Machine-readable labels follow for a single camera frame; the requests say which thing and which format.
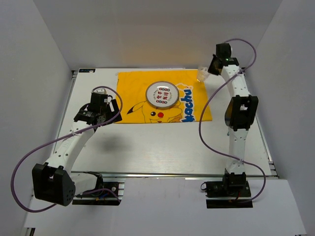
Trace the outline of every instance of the black mounting plate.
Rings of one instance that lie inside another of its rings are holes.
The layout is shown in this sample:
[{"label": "black mounting plate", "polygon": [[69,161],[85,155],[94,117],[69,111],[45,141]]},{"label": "black mounting plate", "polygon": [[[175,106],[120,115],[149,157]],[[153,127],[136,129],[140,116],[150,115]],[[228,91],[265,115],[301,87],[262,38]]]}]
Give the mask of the black mounting plate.
[{"label": "black mounting plate", "polygon": [[[104,182],[102,188],[112,189],[113,187],[116,188],[113,191],[118,196],[119,191],[119,182]],[[101,192],[100,194],[85,194],[85,195],[77,195],[76,198],[73,199],[73,205],[101,205],[101,206],[118,206],[120,203],[114,199],[114,196],[108,192],[108,195],[99,199],[105,192]]]},{"label": "black mounting plate", "polygon": [[206,193],[207,199],[206,204],[207,208],[252,208],[252,201],[248,201],[243,198],[250,198],[251,190],[246,181],[244,188],[240,192],[235,192],[228,194],[224,187],[222,181],[209,181],[206,182]]}]

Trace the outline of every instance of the pikachu ear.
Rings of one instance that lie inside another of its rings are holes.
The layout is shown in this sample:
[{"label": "pikachu ear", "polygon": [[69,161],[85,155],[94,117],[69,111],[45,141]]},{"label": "pikachu ear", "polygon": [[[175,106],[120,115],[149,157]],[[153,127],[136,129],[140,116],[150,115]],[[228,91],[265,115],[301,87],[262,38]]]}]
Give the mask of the pikachu ear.
[{"label": "pikachu ear", "polygon": [[127,112],[127,114],[130,114],[130,113],[132,113],[132,112],[135,112],[135,111],[139,110],[139,109],[143,106],[144,103],[145,103],[145,102],[139,102],[138,104],[134,105],[134,106]]}]

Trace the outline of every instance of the black sticker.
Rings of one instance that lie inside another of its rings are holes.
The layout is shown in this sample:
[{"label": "black sticker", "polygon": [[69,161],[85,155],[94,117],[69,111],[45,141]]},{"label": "black sticker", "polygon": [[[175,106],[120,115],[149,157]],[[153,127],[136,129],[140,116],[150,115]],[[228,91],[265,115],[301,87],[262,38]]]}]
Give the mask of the black sticker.
[{"label": "black sticker", "polygon": [[94,73],[95,69],[80,69],[79,73]]}]

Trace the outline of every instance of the clear plastic cup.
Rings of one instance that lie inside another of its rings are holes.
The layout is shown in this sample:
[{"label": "clear plastic cup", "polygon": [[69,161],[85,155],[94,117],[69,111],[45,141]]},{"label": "clear plastic cup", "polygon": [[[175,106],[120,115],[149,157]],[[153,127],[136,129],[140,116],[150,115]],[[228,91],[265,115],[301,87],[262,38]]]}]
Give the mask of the clear plastic cup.
[{"label": "clear plastic cup", "polygon": [[204,82],[208,77],[210,73],[208,73],[208,68],[205,66],[199,66],[198,67],[198,73],[197,73],[197,80],[199,82]]}]

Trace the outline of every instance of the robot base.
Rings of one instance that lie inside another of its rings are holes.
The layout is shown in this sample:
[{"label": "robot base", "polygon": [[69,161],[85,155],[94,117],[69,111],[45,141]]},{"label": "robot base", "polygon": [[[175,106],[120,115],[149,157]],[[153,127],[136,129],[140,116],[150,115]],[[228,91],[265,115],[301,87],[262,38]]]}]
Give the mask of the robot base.
[{"label": "robot base", "polygon": [[207,208],[252,208],[251,190],[246,181],[245,187],[237,192],[228,193],[223,181],[206,182]]}]

